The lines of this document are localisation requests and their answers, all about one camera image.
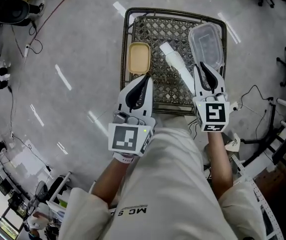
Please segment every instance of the shoe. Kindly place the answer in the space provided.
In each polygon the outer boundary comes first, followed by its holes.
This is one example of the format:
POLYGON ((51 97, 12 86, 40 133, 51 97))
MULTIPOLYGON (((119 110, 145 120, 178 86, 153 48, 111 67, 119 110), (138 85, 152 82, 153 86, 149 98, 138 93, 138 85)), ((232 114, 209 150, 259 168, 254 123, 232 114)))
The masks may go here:
POLYGON ((5 150, 7 151, 7 146, 6 143, 4 141, 1 142, 4 145, 5 150))
POLYGON ((42 17, 45 11, 45 1, 43 0, 38 7, 40 8, 40 12, 37 14, 37 17, 42 17))

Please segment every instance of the metal frame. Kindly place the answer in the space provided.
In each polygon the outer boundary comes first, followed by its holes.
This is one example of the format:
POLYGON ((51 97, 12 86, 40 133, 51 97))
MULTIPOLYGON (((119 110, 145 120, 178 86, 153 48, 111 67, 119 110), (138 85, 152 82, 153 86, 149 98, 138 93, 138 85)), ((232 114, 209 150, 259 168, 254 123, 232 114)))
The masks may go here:
MULTIPOLYGON (((134 27, 136 21, 134 23, 130 23, 130 18, 132 19, 132 14, 137 14, 135 17, 148 17, 154 19, 168 19, 168 20, 179 20, 187 23, 193 23, 200 25, 202 23, 214 23, 218 27, 221 28, 222 34, 222 44, 224 51, 224 66, 221 66, 219 73, 223 77, 225 77, 226 71, 226 58, 227 58, 227 26, 226 24, 215 18, 207 17, 204 15, 184 12, 179 10, 169 10, 169 9, 160 9, 160 8, 130 8, 126 11, 125 20, 124 20, 124 29, 123 29, 123 42, 122 42, 122 57, 121 57, 121 79, 120 79, 120 88, 121 90, 125 87, 125 84, 131 82, 133 79, 133 75, 127 72, 126 63, 127 63, 127 49, 129 42, 129 35, 132 36, 132 40, 134 39, 134 27)), ((154 102, 153 112, 161 113, 161 114, 176 114, 182 116, 194 116, 194 106, 193 103, 190 104, 175 104, 175 103, 165 103, 165 102, 154 102)))
POLYGON ((269 207, 266 199, 264 198, 262 192, 259 190, 259 188, 257 187, 256 183, 254 182, 254 180, 247 175, 244 166, 242 165, 242 163, 237 159, 237 157, 235 155, 231 156, 231 159, 235 162, 235 164, 238 166, 239 169, 239 173, 241 174, 241 177, 238 179, 238 182, 249 182, 257 196, 257 198, 259 199, 259 204, 261 206, 264 207, 265 212, 274 228, 274 231, 272 233, 270 233, 267 236, 267 240, 271 239, 274 236, 277 236, 278 240, 284 240, 284 236, 283 233, 281 231, 281 228, 278 225, 278 222, 274 216, 274 213, 272 212, 271 208, 269 207))

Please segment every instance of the metal rack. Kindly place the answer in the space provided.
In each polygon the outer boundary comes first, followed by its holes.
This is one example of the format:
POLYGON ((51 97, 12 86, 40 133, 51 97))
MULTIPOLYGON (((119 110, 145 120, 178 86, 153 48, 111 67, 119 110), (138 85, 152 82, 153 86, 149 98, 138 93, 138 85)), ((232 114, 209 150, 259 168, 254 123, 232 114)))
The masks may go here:
POLYGON ((223 21, 178 10, 159 8, 128 9, 125 14, 123 30, 121 89, 139 76, 127 70, 128 46, 134 42, 148 43, 151 48, 149 74, 154 81, 153 112, 194 116, 192 95, 176 70, 167 65, 159 46, 164 42, 168 42, 174 50, 180 53, 187 69, 193 75, 194 59, 188 42, 188 34, 191 28, 203 23, 213 23, 219 29, 224 51, 224 65, 219 69, 219 73, 225 77, 227 27, 223 21))

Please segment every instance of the sleeve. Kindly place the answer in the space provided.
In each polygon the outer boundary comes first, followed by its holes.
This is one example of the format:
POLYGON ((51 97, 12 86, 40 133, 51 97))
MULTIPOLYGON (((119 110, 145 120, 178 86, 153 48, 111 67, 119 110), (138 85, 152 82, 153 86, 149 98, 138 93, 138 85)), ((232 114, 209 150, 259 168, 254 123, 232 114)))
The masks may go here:
POLYGON ((266 239, 263 214, 254 190, 248 182, 234 185, 219 198, 218 202, 226 221, 238 239, 246 237, 255 240, 266 239))
POLYGON ((58 240, 98 239, 110 219, 107 203, 80 188, 71 191, 58 240))

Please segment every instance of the computer monitor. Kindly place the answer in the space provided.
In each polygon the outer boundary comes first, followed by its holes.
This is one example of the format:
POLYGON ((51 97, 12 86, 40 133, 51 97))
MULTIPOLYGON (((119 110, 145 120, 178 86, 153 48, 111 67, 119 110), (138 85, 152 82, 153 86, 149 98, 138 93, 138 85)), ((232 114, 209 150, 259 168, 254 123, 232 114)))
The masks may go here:
POLYGON ((13 189, 13 187, 11 186, 11 184, 8 182, 7 179, 4 179, 1 182, 1 184, 0 184, 0 191, 2 192, 2 194, 4 196, 7 195, 12 189, 13 189))

